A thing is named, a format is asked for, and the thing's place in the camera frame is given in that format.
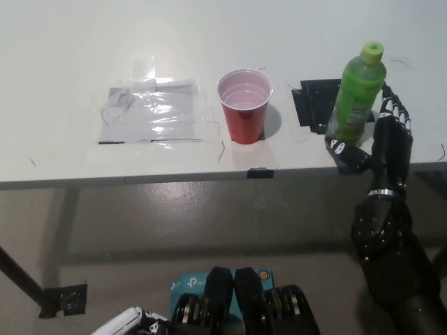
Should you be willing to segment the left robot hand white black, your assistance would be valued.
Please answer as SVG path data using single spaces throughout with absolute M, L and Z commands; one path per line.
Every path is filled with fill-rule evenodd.
M 131 307 L 95 330 L 92 335 L 167 334 L 168 319 L 140 307 Z

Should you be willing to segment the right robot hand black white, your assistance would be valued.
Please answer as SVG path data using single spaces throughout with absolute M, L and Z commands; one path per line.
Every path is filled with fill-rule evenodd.
M 325 144 L 343 168 L 356 173 L 371 170 L 372 191 L 406 197 L 413 144 L 411 119 L 398 95 L 387 84 L 382 86 L 381 109 L 374 125 L 371 153 L 328 135 Z

